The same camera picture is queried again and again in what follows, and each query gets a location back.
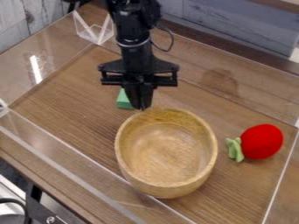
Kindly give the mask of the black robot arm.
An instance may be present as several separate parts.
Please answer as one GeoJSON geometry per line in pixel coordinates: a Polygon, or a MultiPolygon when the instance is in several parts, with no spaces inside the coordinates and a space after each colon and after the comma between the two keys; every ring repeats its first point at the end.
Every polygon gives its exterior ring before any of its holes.
{"type": "Polygon", "coordinates": [[[178,86],[179,66],[155,57],[151,30],[159,28],[158,0],[104,0],[116,27],[122,58],[98,66],[103,85],[120,86],[135,109],[152,106],[154,91],[178,86]]]}

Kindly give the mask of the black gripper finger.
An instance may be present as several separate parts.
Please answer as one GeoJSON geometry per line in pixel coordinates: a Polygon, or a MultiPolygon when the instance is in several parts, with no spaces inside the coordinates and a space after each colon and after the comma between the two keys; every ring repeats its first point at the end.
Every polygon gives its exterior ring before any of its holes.
{"type": "Polygon", "coordinates": [[[127,95],[127,98],[131,102],[132,107],[135,109],[140,109],[142,108],[142,102],[140,102],[139,86],[136,84],[127,83],[124,85],[124,89],[126,89],[126,95],[127,95]]]}
{"type": "Polygon", "coordinates": [[[154,98],[154,86],[146,83],[140,87],[140,108],[146,110],[152,105],[152,98],[154,98]]]}

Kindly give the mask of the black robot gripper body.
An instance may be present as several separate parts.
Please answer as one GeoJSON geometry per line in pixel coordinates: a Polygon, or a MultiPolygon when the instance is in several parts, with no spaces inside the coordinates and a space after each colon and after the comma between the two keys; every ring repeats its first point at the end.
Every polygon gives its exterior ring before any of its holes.
{"type": "Polygon", "coordinates": [[[151,58],[148,66],[118,59],[100,64],[98,70],[102,72],[103,85],[124,86],[127,83],[151,83],[155,88],[178,86],[179,66],[156,57],[151,58]]]}

